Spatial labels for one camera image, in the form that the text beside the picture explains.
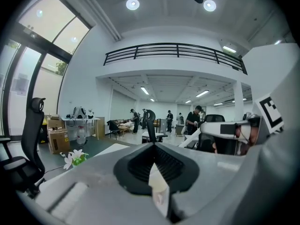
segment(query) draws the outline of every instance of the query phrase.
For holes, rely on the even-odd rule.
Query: white flower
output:
[[[82,149],[80,149],[79,151],[74,149],[73,152],[69,152],[69,153],[72,155],[72,159],[74,159],[74,158],[80,158],[81,155],[84,155],[85,153],[82,151],[83,151]]]
[[[66,164],[64,165],[64,169],[68,169],[72,165],[72,156],[71,154],[68,155],[68,157],[65,157]]]

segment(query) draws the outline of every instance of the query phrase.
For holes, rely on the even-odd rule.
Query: person in black clothing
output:
[[[172,121],[173,121],[173,114],[169,110],[167,116],[167,132],[172,132]]]
[[[148,112],[146,109],[143,109],[144,115],[142,117],[142,129],[145,129],[147,127],[146,120],[148,119]]]
[[[133,108],[130,110],[130,112],[133,113],[132,121],[135,122],[135,127],[133,128],[133,134],[136,134],[139,128],[139,116],[137,115],[136,111]]]
[[[190,112],[187,116],[187,134],[192,135],[198,129],[198,123],[200,122],[201,106],[197,106],[195,111]]]

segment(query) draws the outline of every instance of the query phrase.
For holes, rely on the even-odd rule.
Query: balcony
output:
[[[184,43],[152,43],[118,49],[106,53],[103,66],[120,60],[135,60],[148,57],[177,57],[206,60],[230,67],[247,75],[246,68],[241,59],[209,47]]]

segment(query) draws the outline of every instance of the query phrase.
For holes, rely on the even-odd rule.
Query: white column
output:
[[[244,102],[243,102],[243,91],[240,81],[236,81],[233,85],[234,91],[234,110],[235,110],[235,121],[243,119],[244,115]]]

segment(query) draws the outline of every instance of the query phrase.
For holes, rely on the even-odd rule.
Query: chair headrest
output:
[[[39,98],[39,97],[34,97],[31,100],[30,103],[30,108],[35,112],[35,113],[39,113],[43,110],[44,108],[44,100],[46,100],[46,98]]]

